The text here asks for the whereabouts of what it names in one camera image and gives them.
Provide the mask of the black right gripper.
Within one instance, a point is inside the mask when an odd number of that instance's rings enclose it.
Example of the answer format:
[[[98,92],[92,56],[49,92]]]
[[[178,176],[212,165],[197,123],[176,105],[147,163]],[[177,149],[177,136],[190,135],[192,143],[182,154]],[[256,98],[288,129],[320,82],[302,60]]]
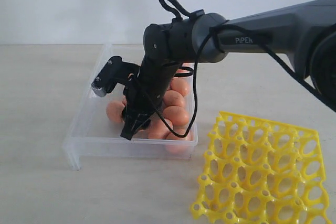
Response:
[[[122,113],[124,125],[120,136],[132,140],[141,125],[151,124],[151,116],[163,102],[163,96],[181,63],[144,58],[138,72],[124,89],[127,106]]]

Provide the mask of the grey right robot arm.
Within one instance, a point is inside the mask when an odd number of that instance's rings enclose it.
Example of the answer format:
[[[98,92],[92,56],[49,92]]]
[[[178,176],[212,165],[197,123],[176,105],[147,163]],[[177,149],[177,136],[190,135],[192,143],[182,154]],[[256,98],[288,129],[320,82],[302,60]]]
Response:
[[[174,14],[143,34],[144,58],[124,90],[121,136],[147,127],[183,63],[217,63],[231,52],[270,55],[298,83],[335,109],[335,0],[314,0],[228,20],[203,10],[186,11],[177,0],[159,0]]]

